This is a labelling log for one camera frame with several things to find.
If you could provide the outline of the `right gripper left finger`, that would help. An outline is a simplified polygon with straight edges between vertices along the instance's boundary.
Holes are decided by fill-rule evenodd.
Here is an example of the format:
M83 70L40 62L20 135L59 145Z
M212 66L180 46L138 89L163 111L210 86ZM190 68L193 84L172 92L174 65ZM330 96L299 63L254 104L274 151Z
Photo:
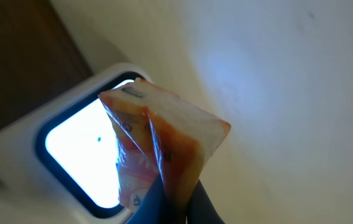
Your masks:
M167 198L158 175L137 211L126 224L164 224L167 222Z

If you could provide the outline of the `orange tissue pack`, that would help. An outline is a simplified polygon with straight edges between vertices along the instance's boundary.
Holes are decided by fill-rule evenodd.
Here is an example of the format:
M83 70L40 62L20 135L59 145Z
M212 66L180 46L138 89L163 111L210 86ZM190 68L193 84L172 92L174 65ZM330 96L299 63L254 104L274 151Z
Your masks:
M157 176L178 208L231 124L147 80L99 94L116 133L119 201L136 212Z

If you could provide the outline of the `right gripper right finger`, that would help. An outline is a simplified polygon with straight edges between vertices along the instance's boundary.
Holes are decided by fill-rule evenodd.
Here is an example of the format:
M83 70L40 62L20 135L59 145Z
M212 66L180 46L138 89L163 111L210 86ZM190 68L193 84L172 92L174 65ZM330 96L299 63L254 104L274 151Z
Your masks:
M187 208L188 224L225 224L199 180Z

